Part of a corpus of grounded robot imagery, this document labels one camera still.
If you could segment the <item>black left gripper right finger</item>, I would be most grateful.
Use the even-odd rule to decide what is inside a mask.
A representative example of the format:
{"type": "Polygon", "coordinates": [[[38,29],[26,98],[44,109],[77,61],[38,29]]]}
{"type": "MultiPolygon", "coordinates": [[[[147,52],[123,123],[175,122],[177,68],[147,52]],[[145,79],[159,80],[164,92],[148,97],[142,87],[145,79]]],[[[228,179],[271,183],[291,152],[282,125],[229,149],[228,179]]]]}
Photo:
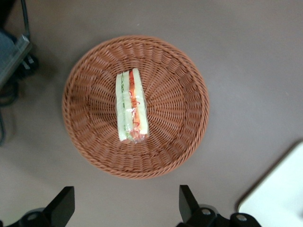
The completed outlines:
{"type": "Polygon", "coordinates": [[[179,186],[179,212],[182,222],[178,227],[214,227],[217,214],[209,206],[200,206],[188,185],[179,186]]]}

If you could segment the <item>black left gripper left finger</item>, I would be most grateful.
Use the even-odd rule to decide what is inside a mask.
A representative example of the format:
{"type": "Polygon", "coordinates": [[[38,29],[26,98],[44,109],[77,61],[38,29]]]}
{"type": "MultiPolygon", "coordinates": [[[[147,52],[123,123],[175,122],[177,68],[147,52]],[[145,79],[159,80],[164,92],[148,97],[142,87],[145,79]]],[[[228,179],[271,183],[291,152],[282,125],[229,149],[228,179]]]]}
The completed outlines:
{"type": "Polygon", "coordinates": [[[18,227],[64,227],[75,211],[75,191],[73,186],[64,187],[45,207],[27,212],[18,227]]]}

